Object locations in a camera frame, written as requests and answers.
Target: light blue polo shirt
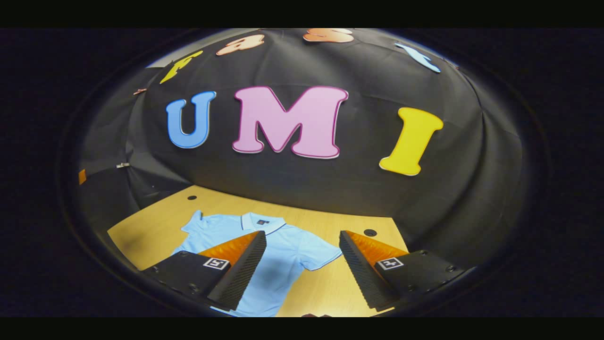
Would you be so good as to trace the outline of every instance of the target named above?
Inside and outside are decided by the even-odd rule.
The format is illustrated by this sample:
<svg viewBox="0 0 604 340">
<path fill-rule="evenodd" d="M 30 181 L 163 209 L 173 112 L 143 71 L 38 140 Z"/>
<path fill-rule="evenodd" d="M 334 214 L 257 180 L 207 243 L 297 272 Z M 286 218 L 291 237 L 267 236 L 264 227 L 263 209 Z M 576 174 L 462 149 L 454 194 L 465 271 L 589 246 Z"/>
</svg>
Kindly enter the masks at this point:
<svg viewBox="0 0 604 340">
<path fill-rule="evenodd" d="M 199 253 L 257 230 L 265 232 L 266 250 L 237 310 L 226 312 L 213 307 L 233 316 L 275 316 L 304 269 L 320 269 L 342 255 L 338 247 L 311 232 L 286 224 L 282 218 L 251 212 L 243 216 L 201 217 L 201 211 L 196 211 L 182 230 L 188 236 L 172 254 L 181 250 Z"/>
</svg>

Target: blue letter u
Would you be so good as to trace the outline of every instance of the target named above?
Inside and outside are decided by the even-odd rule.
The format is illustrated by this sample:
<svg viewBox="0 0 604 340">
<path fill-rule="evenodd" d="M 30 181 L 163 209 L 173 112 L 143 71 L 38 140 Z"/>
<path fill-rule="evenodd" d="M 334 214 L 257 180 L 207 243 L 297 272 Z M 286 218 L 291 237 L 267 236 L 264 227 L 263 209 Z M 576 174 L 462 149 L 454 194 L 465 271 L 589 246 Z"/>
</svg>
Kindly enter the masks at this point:
<svg viewBox="0 0 604 340">
<path fill-rule="evenodd" d="M 216 97 L 216 92 L 207 91 L 196 94 L 191 98 L 195 105 L 195 130 L 191 134 L 182 132 L 182 108 L 187 101 L 175 100 L 168 104 L 168 135 L 174 145 L 183 149 L 197 148 L 208 138 L 210 132 L 210 101 Z"/>
</svg>

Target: pink letter m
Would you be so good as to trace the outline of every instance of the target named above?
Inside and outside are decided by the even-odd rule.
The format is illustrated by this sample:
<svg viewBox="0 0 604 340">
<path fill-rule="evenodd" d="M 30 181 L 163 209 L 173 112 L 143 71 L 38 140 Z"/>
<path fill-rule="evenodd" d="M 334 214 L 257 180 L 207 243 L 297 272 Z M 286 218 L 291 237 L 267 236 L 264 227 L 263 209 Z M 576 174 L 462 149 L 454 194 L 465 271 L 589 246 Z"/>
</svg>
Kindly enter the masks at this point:
<svg viewBox="0 0 604 340">
<path fill-rule="evenodd" d="M 244 88 L 235 93 L 235 98 L 241 100 L 239 139 L 233 143 L 235 151 L 255 154 L 264 149 L 256 130 L 260 125 L 273 151 L 281 152 L 300 126 L 300 139 L 292 145 L 294 154 L 319 159 L 339 155 L 335 145 L 336 121 L 339 106 L 348 99 L 348 92 L 335 87 L 311 87 L 289 111 L 285 111 L 269 87 Z"/>
</svg>

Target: letter i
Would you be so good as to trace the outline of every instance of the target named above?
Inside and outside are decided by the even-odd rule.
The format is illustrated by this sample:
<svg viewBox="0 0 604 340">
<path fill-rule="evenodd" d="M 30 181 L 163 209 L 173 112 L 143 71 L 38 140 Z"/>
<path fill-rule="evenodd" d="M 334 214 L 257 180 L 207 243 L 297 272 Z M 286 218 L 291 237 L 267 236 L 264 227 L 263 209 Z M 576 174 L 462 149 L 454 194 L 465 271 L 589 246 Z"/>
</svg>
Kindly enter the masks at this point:
<svg viewBox="0 0 604 340">
<path fill-rule="evenodd" d="M 443 128 L 443 121 L 435 115 L 414 108 L 399 109 L 403 130 L 389 157 L 379 162 L 380 168 L 407 176 L 415 176 L 422 169 L 419 160 L 432 134 Z"/>
</svg>

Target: wooden table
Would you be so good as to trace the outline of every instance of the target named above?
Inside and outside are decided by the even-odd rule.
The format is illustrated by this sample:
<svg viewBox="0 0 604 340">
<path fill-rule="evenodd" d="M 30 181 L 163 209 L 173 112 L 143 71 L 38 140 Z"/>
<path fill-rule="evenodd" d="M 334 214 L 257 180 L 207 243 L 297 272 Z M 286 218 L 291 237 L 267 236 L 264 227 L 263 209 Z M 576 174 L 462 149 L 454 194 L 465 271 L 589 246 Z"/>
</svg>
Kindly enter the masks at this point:
<svg viewBox="0 0 604 340">
<path fill-rule="evenodd" d="M 287 224 L 308 230 L 338 247 L 341 230 L 363 234 L 377 232 L 374 239 L 408 251 L 394 221 L 389 217 L 333 214 L 250 200 L 191 186 L 169 196 L 109 230 L 121 252 L 139 270 L 168 258 L 187 237 L 181 228 L 195 210 L 204 216 L 255 214 L 283 217 Z M 343 256 L 314 272 L 305 270 L 294 283 L 277 316 L 373 316 Z"/>
</svg>

